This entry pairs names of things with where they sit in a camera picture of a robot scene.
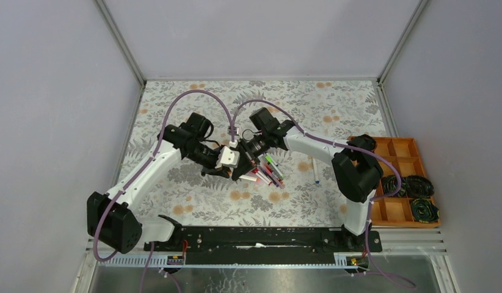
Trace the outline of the white marker orange cap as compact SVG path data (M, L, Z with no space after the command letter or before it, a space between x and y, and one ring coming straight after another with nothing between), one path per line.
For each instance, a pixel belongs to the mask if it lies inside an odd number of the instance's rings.
M241 175L239 179L251 182L257 182L259 180L259 178L257 178L256 176L249 176L249 175Z

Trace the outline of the white marker blue cap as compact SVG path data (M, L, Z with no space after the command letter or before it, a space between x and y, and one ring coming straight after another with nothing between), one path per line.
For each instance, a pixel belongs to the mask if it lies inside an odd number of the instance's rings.
M319 184L320 178L319 178L318 163L315 158L312 158L312 166L313 166L313 174L314 174L315 183Z

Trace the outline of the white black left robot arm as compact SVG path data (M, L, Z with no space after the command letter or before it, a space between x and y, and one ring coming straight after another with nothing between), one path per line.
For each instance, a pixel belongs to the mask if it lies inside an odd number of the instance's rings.
M149 191L175 165L186 158L202 166L203 175L229 178L239 154L226 145L205 145L213 124L193 113L179 126L168 125L155 143L157 150L105 194L94 192L87 200L87 232L119 253L131 251L139 242L158 242L168 251L181 245L181 225L168 216L138 219L134 215Z

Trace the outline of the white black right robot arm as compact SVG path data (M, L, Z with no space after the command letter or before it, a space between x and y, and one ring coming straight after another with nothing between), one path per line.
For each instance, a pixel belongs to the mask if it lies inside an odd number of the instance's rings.
M350 251L360 250L367 240L369 202L384 174L378 163L379 156L373 153L376 141L368 135L343 143L316 137L301 130L292 118L279 122L265 107L249 118L259 133L251 140L239 140L236 146L239 161L231 178L237 180L250 172L257 165L258 157L271 148L306 154L331 166L348 208L343 245Z

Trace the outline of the purple pen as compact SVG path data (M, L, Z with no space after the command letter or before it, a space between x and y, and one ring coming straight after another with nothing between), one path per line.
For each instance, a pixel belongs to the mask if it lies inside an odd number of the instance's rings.
M271 179L271 181L274 183L274 185L276 187L278 187L280 189L285 188L285 185L283 184L283 182L278 177L276 177L276 175L274 173L268 174L268 177Z

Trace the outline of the white marker red cap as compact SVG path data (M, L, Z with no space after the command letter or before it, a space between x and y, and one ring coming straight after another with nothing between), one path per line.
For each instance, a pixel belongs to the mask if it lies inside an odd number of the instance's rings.
M265 171L263 168L257 167L253 172L258 177L260 177L261 179L266 181L268 185L271 185L271 184L274 186L277 185L276 182L274 181L273 177L267 171Z

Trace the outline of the pink highlighter marker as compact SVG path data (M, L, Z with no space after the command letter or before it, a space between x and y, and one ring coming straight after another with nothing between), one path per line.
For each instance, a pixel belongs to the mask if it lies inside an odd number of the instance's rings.
M259 186L267 186L269 183L267 181L264 181L262 178L260 177L256 177L256 181L255 183Z

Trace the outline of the orange wooden compartment tray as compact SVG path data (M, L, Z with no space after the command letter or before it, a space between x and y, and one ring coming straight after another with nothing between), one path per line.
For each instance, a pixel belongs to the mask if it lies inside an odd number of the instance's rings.
M371 220L376 226L399 228L437 228L440 226L440 211L434 201L435 188L424 169L415 139L398 137L375 137L374 152L389 162L401 177L397 188L395 172L382 161L384 175L377 189Z

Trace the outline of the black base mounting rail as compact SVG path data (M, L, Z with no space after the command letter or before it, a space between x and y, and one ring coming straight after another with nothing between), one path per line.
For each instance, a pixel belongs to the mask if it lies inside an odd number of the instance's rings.
M355 263L368 253L382 252L377 231L355 236L344 227L265 227L265 226L183 226L172 225L171 234L159 240L143 233L144 250L177 252L185 259L201 260L323 261L333 254L351 258Z

